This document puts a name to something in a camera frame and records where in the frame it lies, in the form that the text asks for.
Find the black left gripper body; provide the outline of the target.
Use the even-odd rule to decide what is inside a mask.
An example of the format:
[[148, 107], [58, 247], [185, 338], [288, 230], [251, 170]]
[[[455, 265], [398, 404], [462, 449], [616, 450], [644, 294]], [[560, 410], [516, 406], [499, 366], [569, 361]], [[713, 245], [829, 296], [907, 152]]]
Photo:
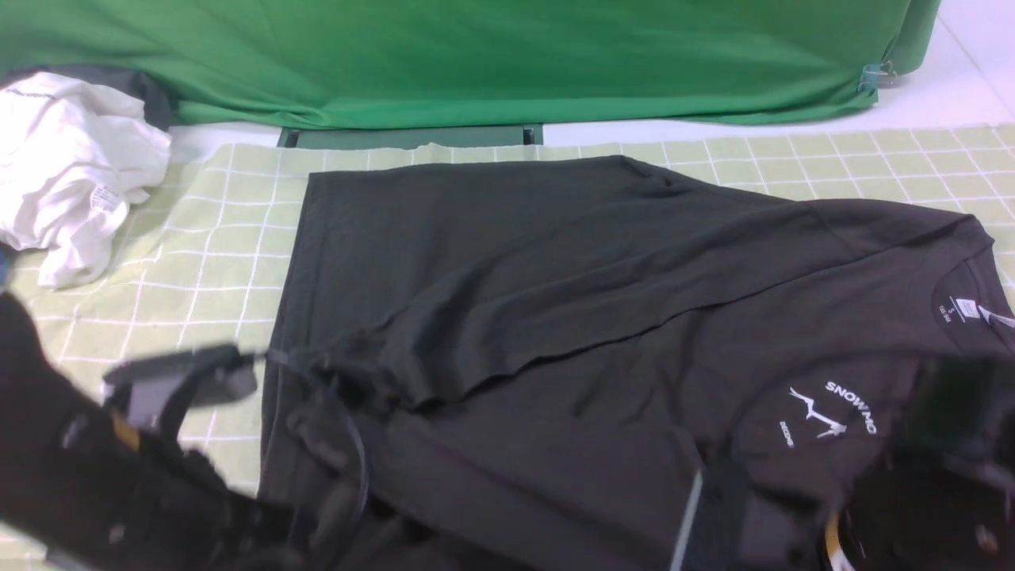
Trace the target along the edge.
[[350, 553], [371, 492], [365, 445], [354, 445], [355, 476], [337, 463], [337, 453], [318, 455], [339, 478], [315, 510], [232, 494], [224, 523], [209, 555], [187, 570], [334, 570]]

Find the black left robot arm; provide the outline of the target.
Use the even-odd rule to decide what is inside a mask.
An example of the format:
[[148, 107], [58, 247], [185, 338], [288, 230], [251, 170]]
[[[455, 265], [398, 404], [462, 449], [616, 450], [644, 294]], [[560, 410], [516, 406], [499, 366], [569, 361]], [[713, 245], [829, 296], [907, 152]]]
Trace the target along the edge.
[[233, 343], [123, 362], [98, 402], [48, 360], [25, 306], [2, 295], [2, 521], [62, 570], [332, 570], [369, 502], [362, 432], [329, 391], [291, 427], [318, 462], [358, 470], [319, 508], [229, 488], [178, 433], [194, 406], [254, 391], [278, 351]]

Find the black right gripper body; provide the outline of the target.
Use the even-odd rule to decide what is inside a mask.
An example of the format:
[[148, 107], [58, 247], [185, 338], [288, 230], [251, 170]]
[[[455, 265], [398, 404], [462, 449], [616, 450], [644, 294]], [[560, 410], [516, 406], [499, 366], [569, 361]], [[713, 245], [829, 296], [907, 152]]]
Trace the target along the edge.
[[819, 456], [679, 459], [672, 570], [830, 570], [841, 473]]

